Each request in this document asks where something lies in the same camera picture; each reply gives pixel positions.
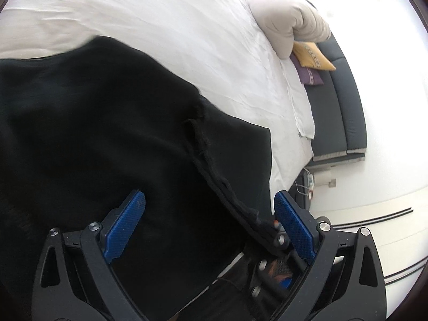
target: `silver bolt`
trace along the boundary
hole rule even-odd
[[[90,231],[97,231],[100,229],[100,224],[98,222],[92,222],[88,227]]]
[[[268,264],[268,262],[265,260],[265,259],[263,259],[261,262],[260,262],[260,264],[258,265],[258,269],[260,269],[260,270],[265,270],[265,268],[266,268],[266,265]]]
[[[368,228],[366,228],[366,227],[362,227],[361,229],[360,229],[360,231],[361,231],[361,234],[362,235],[364,235],[364,236],[369,236],[370,235],[370,231],[369,231],[369,229]]]
[[[251,295],[253,296],[253,298],[257,298],[258,294],[260,293],[262,289],[260,288],[260,286],[256,286],[255,288],[253,288],[253,291],[251,293]]]
[[[55,235],[57,235],[59,233],[59,228],[52,228],[50,231],[49,231],[49,235],[51,236],[51,237],[54,237]]]
[[[322,231],[329,231],[331,229],[330,225],[326,222],[321,222],[320,223],[320,229]]]

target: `bed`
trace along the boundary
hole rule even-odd
[[[305,89],[245,0],[9,0],[0,13],[0,58],[52,55],[93,35],[146,52],[227,114],[269,128],[272,199],[312,158]]]

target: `purple throw pillow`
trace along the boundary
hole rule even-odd
[[[308,84],[308,85],[324,84],[319,72],[316,69],[310,69],[308,67],[303,67],[302,65],[300,65],[294,53],[290,55],[290,59],[292,60],[293,64],[296,67],[297,73],[299,74],[300,82],[302,82],[302,84]]]

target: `yellow throw pillow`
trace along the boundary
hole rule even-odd
[[[329,71],[336,69],[313,42],[294,42],[293,53],[303,67]]]

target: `blue gripper pad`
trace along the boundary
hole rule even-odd
[[[273,206],[277,220],[281,222],[290,237],[297,254],[311,264],[315,258],[314,241],[311,233],[282,192],[275,195]]]
[[[104,258],[108,264],[121,256],[145,209],[146,197],[138,191],[106,235]]]

